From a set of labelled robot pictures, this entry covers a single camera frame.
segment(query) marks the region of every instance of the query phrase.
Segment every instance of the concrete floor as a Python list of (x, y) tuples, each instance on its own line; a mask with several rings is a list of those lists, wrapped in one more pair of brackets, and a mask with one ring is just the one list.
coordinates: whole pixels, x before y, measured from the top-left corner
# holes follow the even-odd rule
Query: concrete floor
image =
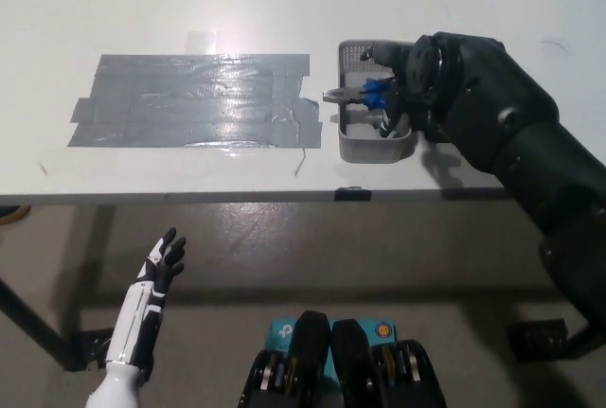
[[(598, 407), (601, 350), (516, 364), (504, 324), (581, 318), (509, 202), (35, 207), (0, 228), (2, 277), (54, 328), (111, 326), (167, 228), (187, 236), (145, 408), (235, 407), (269, 322), (304, 309), (384, 317), (427, 348), (452, 407)], [(103, 377), (63, 372), (0, 315), (3, 407), (83, 407)]]

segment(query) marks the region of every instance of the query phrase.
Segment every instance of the blue pliers handle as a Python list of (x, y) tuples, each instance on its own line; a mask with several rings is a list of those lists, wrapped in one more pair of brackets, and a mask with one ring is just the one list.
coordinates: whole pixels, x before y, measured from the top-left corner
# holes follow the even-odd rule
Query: blue pliers handle
[(368, 110), (383, 110), (386, 104), (383, 93), (393, 80), (368, 80), (361, 88), (331, 89), (322, 95), (322, 99), (332, 103), (362, 103)]

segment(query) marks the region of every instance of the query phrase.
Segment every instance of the gray duct tape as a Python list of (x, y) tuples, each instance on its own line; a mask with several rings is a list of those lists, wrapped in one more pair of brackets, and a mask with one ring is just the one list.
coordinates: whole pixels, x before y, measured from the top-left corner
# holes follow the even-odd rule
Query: gray duct tape
[(69, 146), (319, 148), (308, 55), (104, 55)]
[(88, 148), (319, 148), (322, 124), (82, 123), (69, 146)]

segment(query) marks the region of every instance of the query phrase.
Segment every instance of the metal bracket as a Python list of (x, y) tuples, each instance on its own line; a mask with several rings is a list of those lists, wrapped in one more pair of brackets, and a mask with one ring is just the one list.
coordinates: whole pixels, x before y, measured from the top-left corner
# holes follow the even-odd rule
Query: metal bracket
[(97, 362), (97, 368), (105, 368), (113, 333), (112, 328), (78, 331), (72, 334), (70, 343), (85, 365)]
[(604, 331), (592, 325), (568, 338), (562, 319), (516, 323), (507, 334), (518, 363), (576, 360), (606, 343)]

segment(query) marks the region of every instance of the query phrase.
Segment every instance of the prosthetic hand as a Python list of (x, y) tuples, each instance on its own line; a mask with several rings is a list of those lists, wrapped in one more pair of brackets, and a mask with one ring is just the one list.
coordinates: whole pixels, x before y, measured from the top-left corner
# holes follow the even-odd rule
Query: prosthetic hand
[(407, 113), (430, 141), (452, 142), (544, 233), (544, 267), (589, 327), (539, 354), (574, 358), (602, 344), (606, 168), (560, 124), (553, 98), (494, 39), (439, 32), (414, 45), (377, 42), (362, 58), (394, 72), (388, 118)]
[(107, 375), (86, 408), (138, 408), (138, 390), (152, 374), (153, 347), (172, 279), (183, 272), (185, 238), (174, 243), (171, 228), (151, 249), (129, 288), (117, 318), (107, 358)]

